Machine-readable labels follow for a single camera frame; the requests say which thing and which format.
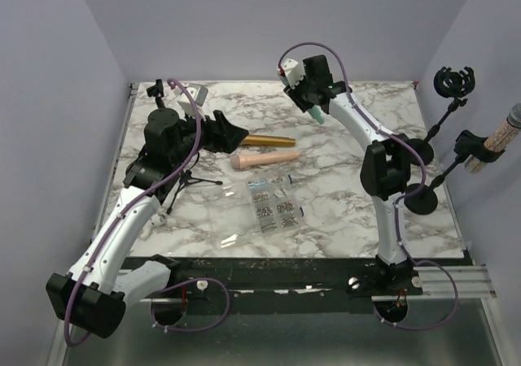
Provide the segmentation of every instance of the small tripod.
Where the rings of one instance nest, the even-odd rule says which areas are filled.
[[[475,88],[474,71],[472,68],[464,67],[463,71],[452,72],[451,68],[443,67],[434,76],[434,89],[443,98],[453,98],[449,104],[447,112],[441,117],[437,124],[432,126],[425,138],[412,138],[409,145],[420,155],[425,165],[434,159],[434,150],[429,141],[440,131],[441,125],[459,107],[466,105],[467,99],[462,99],[472,92]],[[411,156],[410,162],[420,165],[415,157]]]
[[[430,185],[423,186],[422,190],[412,196],[405,198],[405,206],[415,214],[426,216],[431,214],[438,207],[438,197],[436,196],[435,188],[440,187],[447,176],[461,163],[469,158],[475,156],[478,160],[485,163],[493,163],[503,154],[501,152],[494,152],[487,149],[484,142],[487,137],[478,137],[468,130],[463,130],[456,140],[454,152],[456,159],[450,166],[440,175],[436,176]],[[412,193],[420,186],[419,183],[408,185],[405,189],[406,193]]]
[[[166,214],[169,215],[172,213],[172,206],[176,202],[177,196],[181,191],[183,191],[186,187],[189,185],[197,185],[198,183],[212,183],[214,185],[222,185],[222,181],[211,181],[209,179],[202,179],[200,177],[193,177],[191,169],[195,167],[195,165],[199,162],[200,154],[197,153],[197,158],[195,159],[194,164],[187,169],[186,171],[181,171],[179,173],[179,185],[177,186],[177,190],[175,193],[173,193],[172,202],[170,203],[170,206],[168,209],[166,209]]]

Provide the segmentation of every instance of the black rubber foot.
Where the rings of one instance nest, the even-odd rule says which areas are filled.
[[[405,192],[411,193],[415,191],[419,185],[419,183],[408,185]],[[404,204],[413,213],[419,214],[420,216],[426,216],[427,214],[431,214],[438,207],[438,197],[434,190],[430,190],[426,186],[423,186],[422,191],[418,194],[406,198]]]
[[[432,149],[431,144],[428,142],[426,143],[419,138],[411,138],[408,144],[418,152],[425,165],[429,165],[434,159],[434,150]],[[410,156],[410,163],[416,166],[420,165],[420,163],[412,155]]]

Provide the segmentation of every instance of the lavender wall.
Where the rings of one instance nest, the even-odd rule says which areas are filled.
[[[470,101],[452,115],[434,141],[445,167],[454,158],[454,139],[463,129],[488,136],[521,102],[521,0],[467,0],[423,75],[419,101],[429,125],[447,107],[432,77],[442,66],[475,69]],[[521,359],[521,139],[497,163],[477,175],[457,169],[448,186],[471,252],[490,270]]]
[[[0,364],[43,365],[45,292],[88,245],[127,81],[84,0],[0,0]]]
[[[418,80],[465,2],[86,1],[124,74],[136,81],[276,80],[279,55],[302,41],[336,49],[351,79]]]

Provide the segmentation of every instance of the white marble surface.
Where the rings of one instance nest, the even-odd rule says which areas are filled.
[[[300,159],[275,166],[235,171],[228,155],[201,151],[194,176],[235,181],[255,172],[275,168],[290,173],[296,197],[304,209],[305,225],[299,231],[258,237],[246,246],[217,248],[209,235],[209,223],[202,190],[194,185],[182,191],[167,223],[147,224],[134,243],[131,255],[160,253],[169,256],[240,256],[240,257],[368,257],[377,251],[376,218],[370,197],[360,183],[363,150],[339,122],[326,116],[319,125],[303,114],[282,91],[278,82],[208,82],[209,94],[204,109],[222,110],[233,124],[250,133],[293,137]],[[125,169],[135,159],[144,143],[143,128],[148,114],[155,109],[142,83],[129,122],[120,161],[112,187],[110,211],[122,188]],[[182,114],[174,95],[165,85],[164,101]],[[412,83],[352,83],[352,88],[366,109],[386,127],[409,137],[423,137],[425,129]],[[239,153],[258,153],[274,148],[240,147]],[[429,167],[428,181],[435,174]],[[419,171],[413,167],[412,180]],[[416,216],[405,209],[407,247],[414,256],[461,257],[458,238],[443,189],[437,190],[440,205],[430,216]]]

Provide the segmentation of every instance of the metal floor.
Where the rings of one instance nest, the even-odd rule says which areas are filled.
[[[411,333],[381,325],[374,316],[349,314],[230,316],[207,333],[152,329],[149,305],[127,311],[109,339],[90,338],[68,349],[67,366],[455,366],[501,365],[478,300],[461,301],[448,325]],[[404,323],[440,320],[450,301],[409,303]],[[205,325],[207,317],[190,317]]]

